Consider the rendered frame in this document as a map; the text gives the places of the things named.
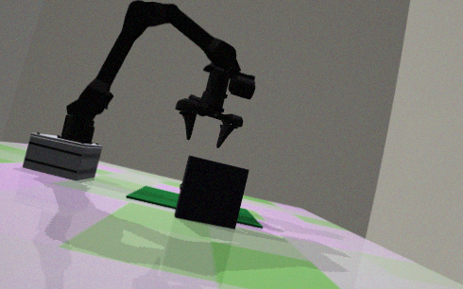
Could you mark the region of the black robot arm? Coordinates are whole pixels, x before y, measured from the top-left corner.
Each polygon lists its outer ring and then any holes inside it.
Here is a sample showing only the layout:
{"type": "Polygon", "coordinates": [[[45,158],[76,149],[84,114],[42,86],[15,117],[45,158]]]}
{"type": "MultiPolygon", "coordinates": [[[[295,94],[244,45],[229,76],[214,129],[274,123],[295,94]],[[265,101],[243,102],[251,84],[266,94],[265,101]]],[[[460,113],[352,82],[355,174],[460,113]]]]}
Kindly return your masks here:
{"type": "MultiPolygon", "coordinates": [[[[210,72],[207,86],[215,86],[246,99],[255,91],[255,76],[241,73],[235,49],[228,43],[204,31],[175,4],[133,1],[129,4],[122,31],[103,63],[97,77],[66,106],[61,136],[58,138],[92,145],[94,118],[111,102],[111,84],[122,66],[134,41],[148,28],[170,23],[202,49],[211,64],[203,69],[210,72]]],[[[206,86],[206,87],[207,87],[206,86]]]]}

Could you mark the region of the green circuit board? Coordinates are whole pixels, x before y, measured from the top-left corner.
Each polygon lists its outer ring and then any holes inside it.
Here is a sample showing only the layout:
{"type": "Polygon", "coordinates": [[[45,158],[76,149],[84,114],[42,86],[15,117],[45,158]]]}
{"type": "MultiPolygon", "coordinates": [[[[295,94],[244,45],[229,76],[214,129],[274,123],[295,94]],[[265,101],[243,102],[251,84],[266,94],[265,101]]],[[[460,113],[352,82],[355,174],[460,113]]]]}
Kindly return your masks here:
{"type": "MultiPolygon", "coordinates": [[[[176,209],[179,194],[167,192],[164,190],[151,188],[151,187],[144,187],[142,189],[138,189],[130,194],[127,195],[127,198],[140,200],[152,204],[157,204],[169,208],[176,209]]],[[[245,224],[257,228],[263,228],[261,223],[256,220],[246,209],[240,208],[240,212],[238,215],[238,219],[236,223],[245,224]]]]}

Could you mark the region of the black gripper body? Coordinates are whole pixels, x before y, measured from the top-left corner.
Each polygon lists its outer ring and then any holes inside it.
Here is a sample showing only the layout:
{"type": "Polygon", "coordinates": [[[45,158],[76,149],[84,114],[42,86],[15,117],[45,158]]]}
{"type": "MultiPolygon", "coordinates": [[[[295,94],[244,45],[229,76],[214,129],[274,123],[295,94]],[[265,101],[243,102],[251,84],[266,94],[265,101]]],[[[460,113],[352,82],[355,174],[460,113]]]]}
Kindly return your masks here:
{"type": "Polygon", "coordinates": [[[225,90],[215,86],[207,86],[203,95],[204,97],[201,106],[198,106],[196,101],[183,98],[178,100],[175,109],[178,111],[197,112],[213,117],[221,120],[223,125],[233,125],[237,127],[243,126],[243,119],[241,116],[221,113],[224,112],[224,109],[222,109],[224,99],[228,96],[225,90]]]}

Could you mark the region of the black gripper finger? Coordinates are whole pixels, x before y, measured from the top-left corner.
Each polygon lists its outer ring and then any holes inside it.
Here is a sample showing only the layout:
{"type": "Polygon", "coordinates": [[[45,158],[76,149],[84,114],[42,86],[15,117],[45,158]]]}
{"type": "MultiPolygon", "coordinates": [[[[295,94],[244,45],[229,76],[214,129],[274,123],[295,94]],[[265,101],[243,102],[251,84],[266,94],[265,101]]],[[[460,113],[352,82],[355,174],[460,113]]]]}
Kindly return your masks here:
{"type": "Polygon", "coordinates": [[[217,148],[223,144],[223,142],[235,128],[238,127],[233,125],[220,125],[220,133],[216,145],[217,148]]]}
{"type": "Polygon", "coordinates": [[[188,110],[180,111],[184,118],[186,128],[186,138],[190,140],[197,114],[188,110]]]}

